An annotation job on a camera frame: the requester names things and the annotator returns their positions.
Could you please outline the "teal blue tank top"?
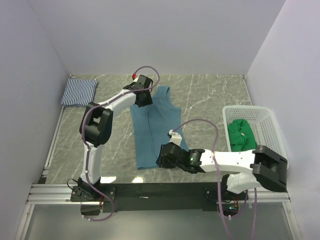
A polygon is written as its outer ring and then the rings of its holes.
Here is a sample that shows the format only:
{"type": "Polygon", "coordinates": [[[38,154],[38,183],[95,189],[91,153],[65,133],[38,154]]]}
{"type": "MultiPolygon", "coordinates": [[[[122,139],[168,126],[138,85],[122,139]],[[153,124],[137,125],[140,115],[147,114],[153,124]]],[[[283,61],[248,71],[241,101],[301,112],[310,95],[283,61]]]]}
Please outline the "teal blue tank top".
{"type": "Polygon", "coordinates": [[[181,109],[171,102],[169,86],[159,86],[152,104],[130,106],[133,123],[136,167],[138,170],[157,168],[161,145],[169,142],[168,133],[181,125],[181,109]]]}

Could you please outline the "blue white striped tank top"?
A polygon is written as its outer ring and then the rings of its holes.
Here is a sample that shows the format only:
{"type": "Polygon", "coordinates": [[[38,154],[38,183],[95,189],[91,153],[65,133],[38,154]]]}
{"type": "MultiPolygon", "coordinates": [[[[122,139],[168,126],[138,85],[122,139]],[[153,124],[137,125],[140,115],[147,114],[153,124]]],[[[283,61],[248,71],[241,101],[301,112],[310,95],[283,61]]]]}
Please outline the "blue white striped tank top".
{"type": "Polygon", "coordinates": [[[85,108],[91,103],[96,94],[99,81],[96,79],[69,78],[61,99],[65,108],[85,108]]]}

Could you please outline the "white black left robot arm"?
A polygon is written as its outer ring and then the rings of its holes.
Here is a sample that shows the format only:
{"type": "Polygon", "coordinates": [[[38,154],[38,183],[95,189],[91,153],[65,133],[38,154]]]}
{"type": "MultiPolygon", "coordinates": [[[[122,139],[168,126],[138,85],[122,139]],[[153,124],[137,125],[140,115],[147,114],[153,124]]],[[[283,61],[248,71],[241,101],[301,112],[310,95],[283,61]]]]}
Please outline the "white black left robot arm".
{"type": "Polygon", "coordinates": [[[87,105],[79,132],[84,146],[82,172],[77,185],[88,201],[100,195],[100,165],[102,149],[112,134],[113,119],[132,105],[144,107],[151,105],[153,80],[144,75],[132,75],[133,82],[123,87],[115,96],[87,105]]]}

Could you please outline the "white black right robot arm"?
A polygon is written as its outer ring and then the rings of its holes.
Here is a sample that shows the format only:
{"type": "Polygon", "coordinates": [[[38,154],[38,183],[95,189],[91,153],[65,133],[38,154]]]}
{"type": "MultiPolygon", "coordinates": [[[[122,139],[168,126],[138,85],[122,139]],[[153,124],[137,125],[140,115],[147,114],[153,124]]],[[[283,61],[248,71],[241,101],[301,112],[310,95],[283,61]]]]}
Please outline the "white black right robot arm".
{"type": "Polygon", "coordinates": [[[221,197],[226,200],[259,187],[277,193],[287,191],[288,160],[264,145],[240,152],[186,151],[169,142],[161,146],[156,164],[160,168],[180,168],[191,174],[226,172],[219,187],[221,197]]]}

